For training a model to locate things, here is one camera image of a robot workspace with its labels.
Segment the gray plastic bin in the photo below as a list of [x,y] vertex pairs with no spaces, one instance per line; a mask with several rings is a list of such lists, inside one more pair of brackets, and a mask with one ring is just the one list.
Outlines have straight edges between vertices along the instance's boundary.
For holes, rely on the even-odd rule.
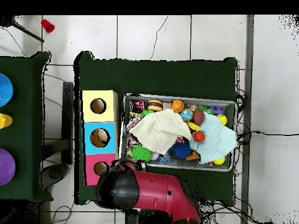
[[[237,111],[238,106],[233,101],[226,100],[206,100],[206,99],[195,99],[195,98],[185,98],[185,97],[172,97],[172,96],[158,96],[158,95],[150,95],[150,94],[126,94],[123,97],[123,105],[122,105],[122,113],[124,114],[123,119],[121,121],[121,135],[120,135],[120,146],[119,146],[119,154],[120,158],[128,158],[127,157],[127,148],[126,148],[126,135],[124,133],[124,126],[128,122],[130,116],[130,100],[143,99],[145,106],[147,106],[147,102],[151,99],[159,99],[162,102],[170,103],[173,99],[181,99],[184,101],[185,105],[187,104],[196,104],[196,105],[205,105],[205,106],[220,106],[224,110],[224,115],[227,117],[226,126],[234,131],[237,130]],[[226,156],[225,162],[222,165],[209,166],[208,164],[198,164],[198,160],[184,160],[178,159],[176,156],[171,154],[172,162],[171,163],[160,163],[158,160],[150,160],[148,162],[149,166],[155,167],[171,167],[177,169],[194,169],[194,170],[211,170],[211,171],[219,171],[219,172],[227,172],[230,171],[234,164],[235,151],[233,150]]]

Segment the blue bowl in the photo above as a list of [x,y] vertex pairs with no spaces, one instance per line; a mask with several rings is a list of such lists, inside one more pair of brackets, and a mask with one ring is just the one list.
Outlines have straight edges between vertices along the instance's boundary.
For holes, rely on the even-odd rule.
[[10,80],[0,73],[0,107],[7,104],[13,95],[13,87]]

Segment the towel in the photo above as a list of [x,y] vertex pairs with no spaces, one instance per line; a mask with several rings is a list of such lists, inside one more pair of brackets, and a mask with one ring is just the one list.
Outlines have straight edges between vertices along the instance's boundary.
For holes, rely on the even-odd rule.
[[223,158],[237,146],[236,133],[224,126],[220,120],[204,112],[204,121],[200,126],[206,138],[196,142],[192,136],[190,148],[200,154],[200,164]]
[[162,155],[166,154],[178,136],[188,140],[192,138],[188,125],[172,109],[146,115],[130,133],[137,137],[143,147]]

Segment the stacked boxes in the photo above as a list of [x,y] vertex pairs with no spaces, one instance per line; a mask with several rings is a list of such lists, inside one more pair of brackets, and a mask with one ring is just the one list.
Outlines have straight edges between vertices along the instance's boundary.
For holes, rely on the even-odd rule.
[[98,183],[96,164],[118,159],[118,99],[112,90],[81,91],[84,182]]

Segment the blue box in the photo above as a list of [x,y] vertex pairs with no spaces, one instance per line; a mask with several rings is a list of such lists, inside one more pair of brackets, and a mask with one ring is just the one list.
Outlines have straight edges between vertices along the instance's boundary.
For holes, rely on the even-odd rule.
[[[86,155],[97,155],[107,153],[117,153],[117,122],[86,122],[84,123],[84,140],[85,143],[85,154]],[[105,147],[97,148],[90,140],[91,133],[95,129],[104,129],[109,133],[110,139]]]

